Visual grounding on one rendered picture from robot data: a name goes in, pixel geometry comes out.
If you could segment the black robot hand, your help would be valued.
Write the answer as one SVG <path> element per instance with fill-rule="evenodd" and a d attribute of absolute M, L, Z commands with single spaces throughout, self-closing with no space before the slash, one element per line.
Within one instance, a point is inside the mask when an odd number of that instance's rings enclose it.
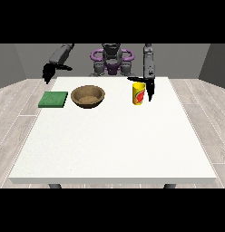
<path fill-rule="evenodd" d="M 128 80 L 133 82 L 143 82 L 145 84 L 145 92 L 147 92 L 148 94 L 149 101 L 152 100 L 152 96 L 154 94 L 154 88 L 155 88 L 153 78 L 145 79 L 145 78 L 131 76 L 128 77 Z"/>
<path fill-rule="evenodd" d="M 51 79 L 55 75 L 56 70 L 71 71 L 72 68 L 64 64 L 47 63 L 43 68 L 43 78 L 46 83 L 49 83 L 51 81 Z"/>

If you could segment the yellow cup with melon print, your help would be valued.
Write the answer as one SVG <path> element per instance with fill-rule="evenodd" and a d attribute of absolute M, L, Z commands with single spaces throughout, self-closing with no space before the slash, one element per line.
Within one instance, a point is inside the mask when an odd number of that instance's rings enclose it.
<path fill-rule="evenodd" d="M 145 93 L 145 84 L 143 82 L 134 82 L 132 84 L 132 103 L 141 105 Z"/>

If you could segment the green square pad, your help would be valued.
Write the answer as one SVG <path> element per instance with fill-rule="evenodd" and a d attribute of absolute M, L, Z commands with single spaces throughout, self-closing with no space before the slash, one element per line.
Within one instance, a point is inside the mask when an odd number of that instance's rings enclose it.
<path fill-rule="evenodd" d="M 68 92 L 45 92 L 38 103 L 39 108 L 63 108 Z"/>

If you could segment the brown wooden bowl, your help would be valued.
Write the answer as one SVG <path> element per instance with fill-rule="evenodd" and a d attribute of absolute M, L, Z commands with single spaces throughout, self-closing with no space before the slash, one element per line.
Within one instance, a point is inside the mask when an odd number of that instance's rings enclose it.
<path fill-rule="evenodd" d="M 104 96 L 104 90 L 95 85 L 80 86 L 71 93 L 72 101 L 84 109 L 95 108 L 103 101 Z"/>

